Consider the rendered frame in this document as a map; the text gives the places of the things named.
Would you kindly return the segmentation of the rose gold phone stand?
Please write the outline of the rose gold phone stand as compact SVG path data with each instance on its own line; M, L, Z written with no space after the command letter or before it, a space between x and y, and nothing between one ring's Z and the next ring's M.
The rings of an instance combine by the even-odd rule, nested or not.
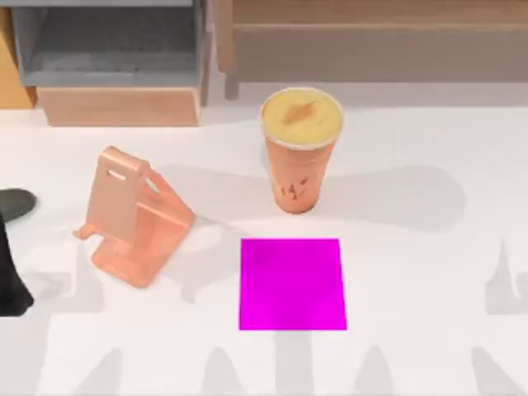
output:
M106 147L97 160L84 225L73 234L102 241L100 270L137 288L149 286L190 231L195 216L149 162Z

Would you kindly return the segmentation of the orange drink cup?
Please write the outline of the orange drink cup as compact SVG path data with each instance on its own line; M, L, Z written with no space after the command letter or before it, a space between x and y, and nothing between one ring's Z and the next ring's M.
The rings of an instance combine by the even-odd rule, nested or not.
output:
M259 122L277 205L290 214L311 210L343 130L341 105L325 91L289 87L265 100Z

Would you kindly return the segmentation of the flat magenta square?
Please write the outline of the flat magenta square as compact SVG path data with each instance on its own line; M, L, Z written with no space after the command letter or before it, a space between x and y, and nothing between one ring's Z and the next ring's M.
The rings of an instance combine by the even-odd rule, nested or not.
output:
M238 328L344 331L346 301L337 238L243 238Z

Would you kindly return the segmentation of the pale wooden drawer front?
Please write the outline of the pale wooden drawer front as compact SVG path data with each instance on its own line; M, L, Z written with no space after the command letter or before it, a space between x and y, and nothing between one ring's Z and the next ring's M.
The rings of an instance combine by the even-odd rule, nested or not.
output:
M198 87L38 87L55 127L198 126Z

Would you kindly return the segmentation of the wooden cupboard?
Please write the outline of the wooden cupboard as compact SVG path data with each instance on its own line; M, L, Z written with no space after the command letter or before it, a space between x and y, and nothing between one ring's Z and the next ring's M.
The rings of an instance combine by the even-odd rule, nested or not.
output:
M0 7L0 110L30 110L36 101L35 87L21 84L10 9Z

